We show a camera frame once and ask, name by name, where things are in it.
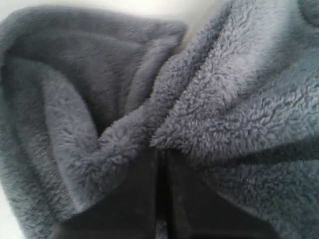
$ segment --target fabric fold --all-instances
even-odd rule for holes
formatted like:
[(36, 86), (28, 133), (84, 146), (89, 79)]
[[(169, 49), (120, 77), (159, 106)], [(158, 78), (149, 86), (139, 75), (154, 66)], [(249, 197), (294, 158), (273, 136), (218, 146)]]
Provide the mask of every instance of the fabric fold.
[[(0, 26), (0, 176), (28, 238), (47, 238), (107, 195), (149, 145), (180, 150), (213, 190), (281, 238), (317, 238), (310, 4), (229, 1), (176, 55), (182, 23), (79, 8), (9, 17)], [(157, 237), (164, 231), (161, 222)]]

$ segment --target fleece lining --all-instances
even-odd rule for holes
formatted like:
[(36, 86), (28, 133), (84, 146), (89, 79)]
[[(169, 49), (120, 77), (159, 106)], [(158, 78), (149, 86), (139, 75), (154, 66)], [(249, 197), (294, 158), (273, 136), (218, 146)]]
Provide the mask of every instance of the fleece lining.
[(318, 238), (318, 11), (230, 1), (176, 55), (182, 23), (64, 7), (10, 16), (0, 176), (27, 237), (95, 204), (151, 145), (180, 150), (281, 238)]

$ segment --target plush texture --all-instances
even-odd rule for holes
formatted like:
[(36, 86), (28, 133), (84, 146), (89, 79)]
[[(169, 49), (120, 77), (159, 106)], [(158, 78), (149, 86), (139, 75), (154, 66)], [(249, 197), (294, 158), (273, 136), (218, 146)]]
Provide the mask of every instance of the plush texture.
[(183, 24), (76, 8), (10, 16), (0, 175), (27, 237), (107, 195), (153, 145), (179, 149), (281, 238), (318, 238), (317, 12), (313, 0), (230, 1), (168, 60)]

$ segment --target sherpa fleece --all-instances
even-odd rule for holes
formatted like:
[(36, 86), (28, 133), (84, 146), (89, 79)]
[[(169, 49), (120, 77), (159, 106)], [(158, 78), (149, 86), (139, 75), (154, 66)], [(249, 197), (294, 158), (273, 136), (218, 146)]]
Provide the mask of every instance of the sherpa fleece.
[[(235, 0), (177, 22), (36, 7), (0, 26), (0, 176), (28, 239), (179, 149), (283, 239), (319, 238), (319, 1)], [(157, 238), (165, 238), (165, 227)]]

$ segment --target black surface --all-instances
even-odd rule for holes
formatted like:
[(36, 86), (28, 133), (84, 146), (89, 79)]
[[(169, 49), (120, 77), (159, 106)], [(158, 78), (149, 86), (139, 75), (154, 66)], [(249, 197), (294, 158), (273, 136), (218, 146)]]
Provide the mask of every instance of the black surface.
[(221, 198), (177, 151), (149, 148), (123, 183), (92, 208), (61, 223), (51, 239), (277, 239), (272, 227)]

